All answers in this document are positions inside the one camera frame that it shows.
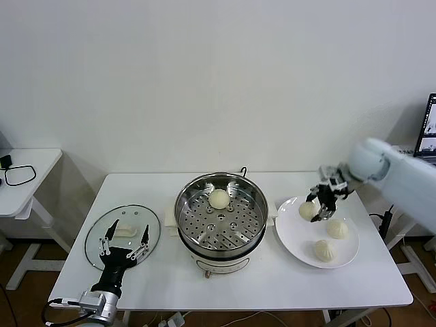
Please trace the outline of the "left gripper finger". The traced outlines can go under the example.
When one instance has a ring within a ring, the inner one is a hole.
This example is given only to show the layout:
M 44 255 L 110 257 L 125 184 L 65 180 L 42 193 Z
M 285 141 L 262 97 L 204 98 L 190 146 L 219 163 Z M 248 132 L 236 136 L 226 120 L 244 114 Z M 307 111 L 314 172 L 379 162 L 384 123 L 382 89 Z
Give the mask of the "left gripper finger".
M 109 242 L 113 239 L 119 220 L 117 219 L 106 231 L 105 235 L 99 238 L 100 255 L 110 255 Z
M 140 246 L 132 250 L 130 253 L 126 255 L 127 259 L 140 261 L 149 251 L 149 225 L 146 226 L 144 233 L 142 235 Z

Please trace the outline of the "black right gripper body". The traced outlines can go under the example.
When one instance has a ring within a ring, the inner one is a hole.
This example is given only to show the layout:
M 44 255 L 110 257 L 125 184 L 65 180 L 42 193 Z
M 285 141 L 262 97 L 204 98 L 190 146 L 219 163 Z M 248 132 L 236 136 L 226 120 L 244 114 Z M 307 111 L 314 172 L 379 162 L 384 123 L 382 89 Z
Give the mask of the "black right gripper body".
M 328 185 L 317 186 L 317 198 L 322 208 L 336 208 L 337 197 Z

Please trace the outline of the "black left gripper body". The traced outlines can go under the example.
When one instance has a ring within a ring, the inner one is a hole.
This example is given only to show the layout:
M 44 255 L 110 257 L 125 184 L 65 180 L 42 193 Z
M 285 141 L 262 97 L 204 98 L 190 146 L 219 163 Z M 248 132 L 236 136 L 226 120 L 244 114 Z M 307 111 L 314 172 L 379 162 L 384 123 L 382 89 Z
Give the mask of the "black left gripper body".
M 136 259 L 127 258 L 129 249 L 110 247 L 109 255 L 100 255 L 104 269 L 99 281 L 91 287 L 92 292 L 120 292 L 125 271 L 136 265 Z

